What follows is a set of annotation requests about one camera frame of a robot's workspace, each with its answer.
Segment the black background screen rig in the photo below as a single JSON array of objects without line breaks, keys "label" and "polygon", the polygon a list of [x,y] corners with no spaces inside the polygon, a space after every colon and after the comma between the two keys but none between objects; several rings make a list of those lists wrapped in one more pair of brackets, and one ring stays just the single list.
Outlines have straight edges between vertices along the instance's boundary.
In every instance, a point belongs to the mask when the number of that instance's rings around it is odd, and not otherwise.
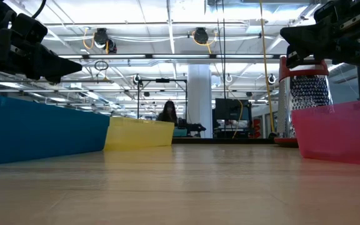
[{"label": "black background screen rig", "polygon": [[248,100],[216,98],[212,110],[213,137],[248,139],[253,126],[251,107]]}]

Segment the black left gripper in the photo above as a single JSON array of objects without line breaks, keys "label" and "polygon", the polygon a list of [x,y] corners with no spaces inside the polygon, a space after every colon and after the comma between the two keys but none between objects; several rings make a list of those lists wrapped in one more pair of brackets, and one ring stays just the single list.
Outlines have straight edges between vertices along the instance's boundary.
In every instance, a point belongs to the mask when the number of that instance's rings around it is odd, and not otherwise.
[{"label": "black left gripper", "polygon": [[48,30],[39,21],[14,11],[0,12],[0,71],[25,74],[50,83],[60,83],[61,78],[79,72],[83,67],[76,62],[59,57],[41,44]]}]

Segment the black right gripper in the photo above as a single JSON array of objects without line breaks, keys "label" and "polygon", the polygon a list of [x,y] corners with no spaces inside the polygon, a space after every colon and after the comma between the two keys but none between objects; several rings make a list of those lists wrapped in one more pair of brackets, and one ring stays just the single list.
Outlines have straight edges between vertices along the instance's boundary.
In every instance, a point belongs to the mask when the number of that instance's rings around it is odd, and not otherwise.
[{"label": "black right gripper", "polygon": [[330,0],[314,13],[316,24],[285,27],[286,67],[308,65],[314,56],[360,66],[360,0]]}]

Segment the white building pillar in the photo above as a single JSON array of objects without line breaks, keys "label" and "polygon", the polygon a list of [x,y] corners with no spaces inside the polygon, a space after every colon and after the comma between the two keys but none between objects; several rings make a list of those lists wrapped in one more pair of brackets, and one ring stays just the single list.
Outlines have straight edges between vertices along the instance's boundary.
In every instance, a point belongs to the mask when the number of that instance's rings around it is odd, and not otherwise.
[{"label": "white building pillar", "polygon": [[212,138],[211,70],[208,64],[189,64],[187,74],[187,119],[206,130],[202,138]]}]

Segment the black metal table frame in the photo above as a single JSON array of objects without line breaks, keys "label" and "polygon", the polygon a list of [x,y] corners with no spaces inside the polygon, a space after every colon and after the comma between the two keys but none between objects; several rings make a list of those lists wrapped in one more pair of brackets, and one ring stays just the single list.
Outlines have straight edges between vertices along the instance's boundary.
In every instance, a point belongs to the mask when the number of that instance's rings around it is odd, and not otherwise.
[{"label": "black metal table frame", "polygon": [[273,139],[230,139],[230,138],[197,138],[174,137],[173,144],[274,144]]}]

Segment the black background frame rig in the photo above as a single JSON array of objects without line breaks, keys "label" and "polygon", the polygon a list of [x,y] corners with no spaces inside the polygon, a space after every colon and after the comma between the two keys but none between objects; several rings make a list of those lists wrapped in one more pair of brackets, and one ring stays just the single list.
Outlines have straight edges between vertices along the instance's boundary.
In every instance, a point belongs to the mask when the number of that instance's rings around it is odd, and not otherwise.
[{"label": "black background frame rig", "polygon": [[[142,89],[140,88],[141,82],[146,81],[146,84],[143,85]],[[137,82],[137,118],[140,118],[140,93],[141,91],[148,86],[150,82],[154,83],[170,83],[174,82],[185,92],[185,119],[188,120],[188,81],[186,79],[169,79],[169,78],[156,78],[156,79],[141,79],[139,78]],[[179,82],[185,83],[185,88],[183,88]]]}]

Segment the pink plastic bin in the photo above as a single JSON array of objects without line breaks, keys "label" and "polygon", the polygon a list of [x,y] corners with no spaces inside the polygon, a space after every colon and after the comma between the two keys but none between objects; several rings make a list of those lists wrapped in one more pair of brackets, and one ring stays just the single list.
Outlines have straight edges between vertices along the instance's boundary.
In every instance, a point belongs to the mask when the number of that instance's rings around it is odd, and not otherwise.
[{"label": "pink plastic bin", "polygon": [[304,158],[360,164],[360,101],[292,112]]}]

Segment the yellow plastic bin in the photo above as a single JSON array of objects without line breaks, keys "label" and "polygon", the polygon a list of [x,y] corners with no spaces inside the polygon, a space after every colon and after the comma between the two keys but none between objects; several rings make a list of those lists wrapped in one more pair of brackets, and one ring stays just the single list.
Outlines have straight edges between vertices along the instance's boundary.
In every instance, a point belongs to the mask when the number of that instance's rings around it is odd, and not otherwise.
[{"label": "yellow plastic bin", "polygon": [[173,134],[173,122],[111,117],[103,150],[125,151],[170,146]]}]

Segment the long ceiling light bar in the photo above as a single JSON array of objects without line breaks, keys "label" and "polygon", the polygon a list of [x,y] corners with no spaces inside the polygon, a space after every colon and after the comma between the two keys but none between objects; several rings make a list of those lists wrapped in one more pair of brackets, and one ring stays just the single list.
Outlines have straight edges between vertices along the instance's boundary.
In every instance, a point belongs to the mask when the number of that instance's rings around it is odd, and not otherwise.
[{"label": "long ceiling light bar", "polygon": [[263,59],[263,54],[73,54],[65,59]]}]

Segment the person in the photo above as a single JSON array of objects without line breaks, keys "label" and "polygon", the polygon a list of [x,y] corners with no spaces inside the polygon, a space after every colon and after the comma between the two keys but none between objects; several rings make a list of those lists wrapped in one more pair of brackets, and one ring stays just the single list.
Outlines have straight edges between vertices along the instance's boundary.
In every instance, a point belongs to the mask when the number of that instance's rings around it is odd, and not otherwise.
[{"label": "person", "polygon": [[175,126],[178,125],[178,117],[176,114],[176,108],[172,101],[166,101],[162,112],[159,113],[156,120],[174,123]]}]

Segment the teal box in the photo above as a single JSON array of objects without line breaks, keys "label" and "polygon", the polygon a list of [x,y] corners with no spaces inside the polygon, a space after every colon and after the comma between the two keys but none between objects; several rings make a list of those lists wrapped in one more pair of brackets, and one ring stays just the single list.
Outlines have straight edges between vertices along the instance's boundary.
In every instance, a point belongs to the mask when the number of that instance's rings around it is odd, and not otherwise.
[{"label": "teal box", "polygon": [[183,138],[183,137],[186,137],[187,135],[188,135],[187,129],[178,128],[178,127],[174,128],[174,132],[173,132],[174,138]]}]

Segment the blue plastic bin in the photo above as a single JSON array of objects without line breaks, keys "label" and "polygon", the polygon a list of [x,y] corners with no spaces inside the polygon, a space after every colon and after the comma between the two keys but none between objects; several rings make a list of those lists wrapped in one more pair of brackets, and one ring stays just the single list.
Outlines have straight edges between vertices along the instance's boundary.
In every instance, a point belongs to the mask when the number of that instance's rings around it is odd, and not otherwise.
[{"label": "blue plastic bin", "polygon": [[0,164],[103,149],[109,117],[0,96]]}]

